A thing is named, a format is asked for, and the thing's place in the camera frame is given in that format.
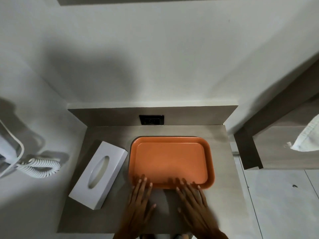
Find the white towel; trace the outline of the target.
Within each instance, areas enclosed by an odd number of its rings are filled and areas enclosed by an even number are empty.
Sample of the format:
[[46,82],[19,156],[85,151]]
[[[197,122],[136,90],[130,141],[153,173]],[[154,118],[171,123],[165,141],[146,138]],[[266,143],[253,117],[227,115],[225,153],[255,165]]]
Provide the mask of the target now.
[[287,145],[299,152],[319,151],[319,114],[309,122],[293,144],[288,142]]

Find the wooden desk back panel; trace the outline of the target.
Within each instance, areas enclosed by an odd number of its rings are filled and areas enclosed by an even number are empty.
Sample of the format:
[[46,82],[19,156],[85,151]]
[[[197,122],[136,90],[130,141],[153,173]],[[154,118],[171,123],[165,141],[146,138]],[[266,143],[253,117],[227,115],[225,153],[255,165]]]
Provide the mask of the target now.
[[222,125],[237,105],[68,109],[88,127],[139,126],[139,115],[164,115],[164,125]]

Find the person's right forearm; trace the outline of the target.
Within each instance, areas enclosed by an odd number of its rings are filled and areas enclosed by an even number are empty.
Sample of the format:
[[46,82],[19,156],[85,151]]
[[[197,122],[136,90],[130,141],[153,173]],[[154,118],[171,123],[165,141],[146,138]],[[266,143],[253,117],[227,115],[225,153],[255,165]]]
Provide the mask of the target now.
[[229,239],[225,233],[219,229],[212,229],[207,236],[207,239]]

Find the person's left hand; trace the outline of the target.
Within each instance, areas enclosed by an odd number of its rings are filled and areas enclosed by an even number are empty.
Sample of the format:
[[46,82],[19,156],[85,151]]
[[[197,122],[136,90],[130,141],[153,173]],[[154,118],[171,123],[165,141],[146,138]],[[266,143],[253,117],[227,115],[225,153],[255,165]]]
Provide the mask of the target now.
[[126,208],[122,215],[119,231],[129,232],[132,235],[139,236],[150,220],[147,220],[147,213],[151,205],[149,205],[150,195],[153,189],[153,183],[148,182],[145,187],[142,203],[138,203],[138,181],[135,185],[134,200],[129,205],[129,198]]

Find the white tissue box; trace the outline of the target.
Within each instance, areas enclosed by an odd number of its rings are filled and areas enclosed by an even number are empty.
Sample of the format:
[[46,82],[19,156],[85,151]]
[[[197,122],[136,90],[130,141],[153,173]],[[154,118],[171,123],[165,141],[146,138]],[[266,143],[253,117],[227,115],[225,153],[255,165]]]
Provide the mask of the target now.
[[69,197],[92,210],[101,209],[127,155],[125,149],[102,141]]

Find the black wall socket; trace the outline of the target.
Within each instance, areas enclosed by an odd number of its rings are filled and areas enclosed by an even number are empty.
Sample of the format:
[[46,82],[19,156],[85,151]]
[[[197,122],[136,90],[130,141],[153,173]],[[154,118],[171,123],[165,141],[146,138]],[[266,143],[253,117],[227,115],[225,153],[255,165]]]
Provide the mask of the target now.
[[164,125],[164,115],[139,115],[141,125]]

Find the person's left forearm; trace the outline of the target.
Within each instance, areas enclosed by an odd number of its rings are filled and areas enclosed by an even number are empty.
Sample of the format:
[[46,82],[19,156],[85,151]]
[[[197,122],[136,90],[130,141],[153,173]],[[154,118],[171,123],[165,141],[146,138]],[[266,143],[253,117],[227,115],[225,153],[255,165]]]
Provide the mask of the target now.
[[114,234],[113,239],[143,239],[143,236],[142,235],[135,236],[129,232],[118,231],[117,233]]

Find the person's right hand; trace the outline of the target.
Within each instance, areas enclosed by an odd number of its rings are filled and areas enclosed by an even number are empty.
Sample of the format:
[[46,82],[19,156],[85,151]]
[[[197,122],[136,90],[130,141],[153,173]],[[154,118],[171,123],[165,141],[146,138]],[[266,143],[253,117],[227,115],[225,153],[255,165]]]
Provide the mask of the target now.
[[210,210],[208,205],[201,204],[200,193],[197,190],[197,186],[191,184],[197,192],[197,204],[192,204],[188,200],[188,196],[183,190],[182,181],[180,186],[176,188],[177,194],[183,202],[184,208],[182,209],[190,220],[190,223],[186,223],[190,232],[197,239],[207,239],[209,232],[212,229],[219,229],[219,225],[213,212]]

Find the orange plastic tray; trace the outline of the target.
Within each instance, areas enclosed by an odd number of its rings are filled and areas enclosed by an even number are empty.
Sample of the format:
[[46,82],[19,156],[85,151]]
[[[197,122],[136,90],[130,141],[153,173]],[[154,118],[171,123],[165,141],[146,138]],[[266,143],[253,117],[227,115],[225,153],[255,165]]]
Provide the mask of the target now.
[[175,189],[186,180],[210,188],[215,182],[209,143],[200,137],[140,136],[130,148],[128,177],[145,176],[158,189]]

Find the white wall hair dryer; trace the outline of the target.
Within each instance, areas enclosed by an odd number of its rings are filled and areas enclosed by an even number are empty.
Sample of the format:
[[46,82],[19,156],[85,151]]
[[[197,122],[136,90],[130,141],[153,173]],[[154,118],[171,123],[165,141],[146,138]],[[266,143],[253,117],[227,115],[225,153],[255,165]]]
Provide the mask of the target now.
[[5,158],[5,162],[9,164],[9,166],[0,173],[0,178],[3,177],[8,171],[14,168],[14,166],[19,162],[22,158],[25,147],[23,143],[6,127],[6,125],[0,119],[0,124],[6,130],[6,132],[10,135],[10,137],[18,143],[21,148],[20,154],[17,155],[17,151],[13,145],[10,144],[8,139],[5,138],[2,134],[0,134],[0,155]]

